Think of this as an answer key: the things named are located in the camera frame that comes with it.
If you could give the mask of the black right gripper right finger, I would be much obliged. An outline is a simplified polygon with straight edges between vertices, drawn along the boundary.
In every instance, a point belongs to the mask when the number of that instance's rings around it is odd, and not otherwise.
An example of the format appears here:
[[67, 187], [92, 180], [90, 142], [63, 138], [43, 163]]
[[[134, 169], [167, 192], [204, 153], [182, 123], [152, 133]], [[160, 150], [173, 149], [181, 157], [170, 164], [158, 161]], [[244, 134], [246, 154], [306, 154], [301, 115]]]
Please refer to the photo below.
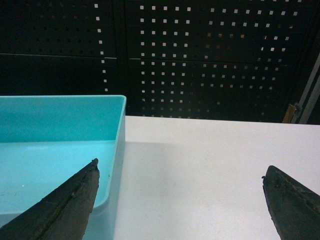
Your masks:
[[282, 240], [320, 238], [320, 196], [270, 165], [262, 177], [268, 212]]

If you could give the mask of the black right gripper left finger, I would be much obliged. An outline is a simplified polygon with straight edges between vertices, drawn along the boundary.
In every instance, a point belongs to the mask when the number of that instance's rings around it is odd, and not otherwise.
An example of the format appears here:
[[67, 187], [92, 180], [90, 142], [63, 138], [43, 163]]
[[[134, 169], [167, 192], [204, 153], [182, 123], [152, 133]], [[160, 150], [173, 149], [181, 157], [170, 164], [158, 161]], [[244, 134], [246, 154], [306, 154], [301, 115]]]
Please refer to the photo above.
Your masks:
[[0, 228], [2, 240], [81, 240], [96, 199], [98, 159]]

